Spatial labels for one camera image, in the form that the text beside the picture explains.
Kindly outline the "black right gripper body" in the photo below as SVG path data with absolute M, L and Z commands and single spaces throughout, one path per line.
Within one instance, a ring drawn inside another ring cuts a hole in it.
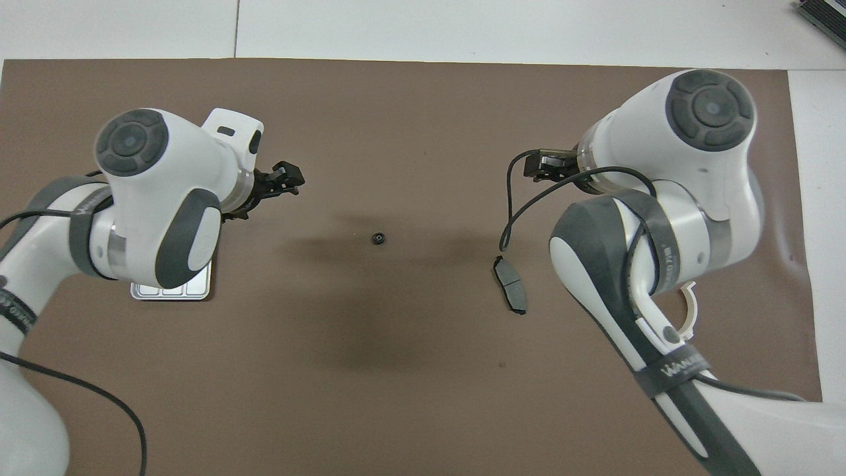
M 561 182 L 581 173 L 578 165 L 577 154 L 573 150 L 543 150 L 541 151 L 541 165 L 543 172 L 541 180 Z M 573 184 L 575 184 L 581 192 L 588 194 L 600 193 L 599 190 L 593 186 L 592 177 L 590 176 L 588 178 L 574 180 Z

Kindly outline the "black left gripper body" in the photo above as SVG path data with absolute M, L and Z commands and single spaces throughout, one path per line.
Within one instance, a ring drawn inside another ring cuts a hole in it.
M 224 221 L 235 219 L 246 220 L 249 218 L 249 212 L 255 209 L 262 200 L 267 198 L 275 198 L 280 195 L 283 190 L 283 185 L 278 182 L 277 178 L 269 173 L 257 172 L 254 178 L 254 186 L 248 195 L 248 198 L 235 210 L 224 214 Z

